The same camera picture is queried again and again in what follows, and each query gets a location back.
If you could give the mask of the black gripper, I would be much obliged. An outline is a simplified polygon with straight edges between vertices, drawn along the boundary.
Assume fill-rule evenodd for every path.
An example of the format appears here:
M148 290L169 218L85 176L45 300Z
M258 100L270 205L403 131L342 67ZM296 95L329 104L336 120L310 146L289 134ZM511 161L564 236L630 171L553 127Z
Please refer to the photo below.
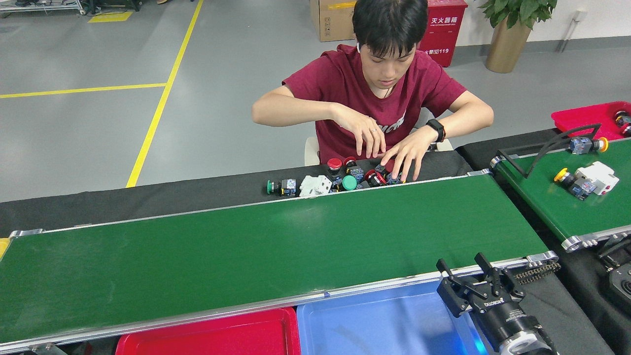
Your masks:
M437 261L439 272L448 274L437 288L448 310L460 317L471 305L472 317L492 348L542 348L538 321L519 306L525 293L511 270L491 265L482 252L475 255L475 261L491 284L491 292L473 285L471 277L455 276L444 259Z

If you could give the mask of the person's left hand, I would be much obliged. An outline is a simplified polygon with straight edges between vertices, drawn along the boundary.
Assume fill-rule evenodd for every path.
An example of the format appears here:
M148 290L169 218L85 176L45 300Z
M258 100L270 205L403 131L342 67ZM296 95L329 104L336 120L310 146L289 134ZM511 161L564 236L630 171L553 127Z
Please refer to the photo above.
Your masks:
M380 164L385 166L394 159L391 170L394 177L397 177L399 173L402 173L402 178L407 178L409 174L412 174L412 180L417 180L423 156L438 137L439 133L433 128L428 126L419 128L386 151Z

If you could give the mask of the person's right hand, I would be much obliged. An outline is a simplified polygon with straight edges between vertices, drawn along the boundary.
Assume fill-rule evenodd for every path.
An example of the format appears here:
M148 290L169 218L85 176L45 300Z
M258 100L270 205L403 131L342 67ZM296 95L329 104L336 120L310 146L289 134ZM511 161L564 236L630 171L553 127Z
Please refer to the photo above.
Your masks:
M343 104L333 103L333 121L353 135L357 155L370 159L385 154L385 135L376 120Z

